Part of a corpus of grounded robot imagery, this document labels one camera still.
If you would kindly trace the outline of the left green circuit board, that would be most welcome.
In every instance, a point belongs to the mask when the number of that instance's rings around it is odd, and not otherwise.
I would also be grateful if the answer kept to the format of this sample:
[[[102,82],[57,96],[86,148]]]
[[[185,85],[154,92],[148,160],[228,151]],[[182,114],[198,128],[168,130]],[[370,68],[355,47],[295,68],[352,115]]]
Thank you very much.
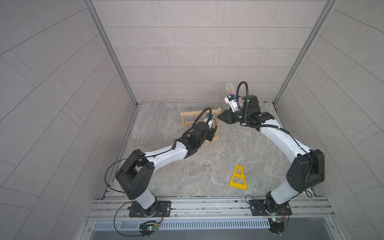
[[[139,226],[139,232],[142,236],[150,236],[160,227],[160,224],[157,221],[147,221]]]

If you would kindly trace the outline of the white ventilation grille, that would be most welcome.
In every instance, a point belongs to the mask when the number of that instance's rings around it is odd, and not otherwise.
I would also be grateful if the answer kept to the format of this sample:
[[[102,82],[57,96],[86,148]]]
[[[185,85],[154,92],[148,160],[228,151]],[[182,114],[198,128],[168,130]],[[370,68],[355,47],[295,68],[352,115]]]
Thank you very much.
[[[96,231],[136,231],[143,221],[97,221]],[[202,220],[164,220],[160,230],[240,230],[270,229],[267,219],[202,219]]]

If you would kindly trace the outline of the yellow triangular plastic stand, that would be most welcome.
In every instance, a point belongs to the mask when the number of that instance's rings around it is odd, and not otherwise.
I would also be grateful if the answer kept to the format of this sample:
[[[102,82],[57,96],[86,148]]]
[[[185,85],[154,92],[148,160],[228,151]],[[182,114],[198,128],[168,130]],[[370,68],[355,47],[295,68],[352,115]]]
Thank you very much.
[[[245,172],[242,166],[236,165],[229,186],[241,190],[248,189]]]

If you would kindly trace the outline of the green circuit board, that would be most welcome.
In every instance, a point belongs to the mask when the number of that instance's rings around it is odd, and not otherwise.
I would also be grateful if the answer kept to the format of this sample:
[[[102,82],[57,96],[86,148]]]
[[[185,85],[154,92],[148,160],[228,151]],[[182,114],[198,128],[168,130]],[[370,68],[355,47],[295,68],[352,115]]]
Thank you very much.
[[[160,227],[160,224],[157,221],[147,221],[139,226],[139,232],[142,236],[150,236]]]
[[[269,231],[273,234],[282,234],[285,231],[286,224],[282,218],[271,218],[269,220]]]

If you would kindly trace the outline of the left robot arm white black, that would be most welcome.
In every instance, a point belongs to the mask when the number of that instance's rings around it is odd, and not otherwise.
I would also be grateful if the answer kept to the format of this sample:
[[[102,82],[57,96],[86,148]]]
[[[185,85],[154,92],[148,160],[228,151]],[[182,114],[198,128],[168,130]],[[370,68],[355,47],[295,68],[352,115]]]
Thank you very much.
[[[158,208],[158,200],[148,188],[153,173],[175,161],[192,156],[205,141],[211,142],[217,131],[217,126],[212,127],[214,121],[213,110],[210,107],[205,108],[192,126],[180,138],[175,139],[172,145],[147,153],[138,149],[128,158],[117,161],[123,162],[115,173],[115,179],[123,189],[122,193],[138,203],[146,211],[146,216],[152,216]]]

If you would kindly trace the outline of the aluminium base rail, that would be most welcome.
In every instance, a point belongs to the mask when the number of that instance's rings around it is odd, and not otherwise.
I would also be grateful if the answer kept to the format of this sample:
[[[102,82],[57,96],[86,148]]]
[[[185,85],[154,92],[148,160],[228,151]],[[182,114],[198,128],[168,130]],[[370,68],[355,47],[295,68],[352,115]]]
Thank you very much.
[[[218,218],[306,218],[333,217],[334,210],[326,197],[298,196],[269,214],[261,197],[176,197],[160,198],[157,208],[147,214],[138,203],[126,198],[93,201],[86,220],[218,219]]]

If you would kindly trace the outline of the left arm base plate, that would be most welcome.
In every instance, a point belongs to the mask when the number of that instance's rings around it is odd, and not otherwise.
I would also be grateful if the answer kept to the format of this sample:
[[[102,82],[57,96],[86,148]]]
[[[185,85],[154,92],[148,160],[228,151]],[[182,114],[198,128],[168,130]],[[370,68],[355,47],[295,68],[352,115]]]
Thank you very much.
[[[155,201],[148,209],[144,209],[138,202],[133,202],[129,207],[130,218],[158,218],[169,217],[171,211],[171,201]]]

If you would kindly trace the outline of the right green circuit board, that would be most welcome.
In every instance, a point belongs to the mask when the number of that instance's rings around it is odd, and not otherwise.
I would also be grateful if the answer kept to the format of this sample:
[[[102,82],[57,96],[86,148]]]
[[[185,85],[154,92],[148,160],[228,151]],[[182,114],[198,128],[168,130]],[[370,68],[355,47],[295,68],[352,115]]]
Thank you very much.
[[[273,234],[282,234],[285,231],[286,224],[282,218],[271,218],[269,220],[269,231]]]

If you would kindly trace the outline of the pink toy microphone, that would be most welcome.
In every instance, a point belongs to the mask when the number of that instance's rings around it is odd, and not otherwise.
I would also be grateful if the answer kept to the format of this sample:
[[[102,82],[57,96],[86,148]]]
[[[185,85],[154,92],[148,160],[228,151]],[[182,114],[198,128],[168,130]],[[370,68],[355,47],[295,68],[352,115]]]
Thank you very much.
[[[237,94],[237,91],[236,91],[236,89],[235,89],[235,86],[232,84],[232,83],[228,83],[227,85],[226,85],[226,89],[227,89],[227,91],[230,93],[230,94],[232,94],[232,95],[236,95],[237,96],[237,98],[238,98],[238,103],[239,103],[239,107],[242,107],[242,103],[241,103],[241,101],[239,100],[239,97],[238,97],[238,94]]]

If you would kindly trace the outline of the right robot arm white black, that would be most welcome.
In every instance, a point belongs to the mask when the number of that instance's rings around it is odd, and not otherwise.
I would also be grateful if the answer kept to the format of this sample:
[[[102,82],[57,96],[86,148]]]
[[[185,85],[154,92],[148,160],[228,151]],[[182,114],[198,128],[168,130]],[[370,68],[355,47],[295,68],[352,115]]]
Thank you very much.
[[[288,202],[325,180],[325,155],[319,149],[312,150],[300,143],[292,134],[281,127],[273,115],[261,112],[259,100],[246,92],[244,97],[239,95],[240,87],[248,84],[245,81],[235,87],[232,83],[226,85],[230,93],[225,102],[230,109],[222,112],[218,118],[227,124],[240,123],[243,127],[256,129],[268,137],[286,155],[291,166],[285,181],[266,194],[265,210],[275,215]]]

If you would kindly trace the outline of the wooden jewelry display stand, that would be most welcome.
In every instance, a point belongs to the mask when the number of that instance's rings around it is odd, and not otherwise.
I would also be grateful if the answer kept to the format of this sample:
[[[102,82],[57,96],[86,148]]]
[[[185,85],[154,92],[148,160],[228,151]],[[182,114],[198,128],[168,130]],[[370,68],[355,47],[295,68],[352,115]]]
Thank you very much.
[[[193,122],[196,120],[197,116],[200,114],[200,111],[192,111],[192,112],[181,112],[181,121],[183,131],[185,132],[188,127],[191,127]],[[214,115],[214,125],[219,126],[218,115],[222,113],[221,108],[213,109],[212,114]]]

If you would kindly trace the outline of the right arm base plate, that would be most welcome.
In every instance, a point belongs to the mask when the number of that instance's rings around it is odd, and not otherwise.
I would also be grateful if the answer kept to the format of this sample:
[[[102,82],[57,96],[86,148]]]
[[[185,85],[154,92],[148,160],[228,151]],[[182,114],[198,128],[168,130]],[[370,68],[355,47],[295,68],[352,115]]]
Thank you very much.
[[[253,216],[291,216],[293,214],[288,202],[277,205],[268,200],[249,200],[248,203]]]

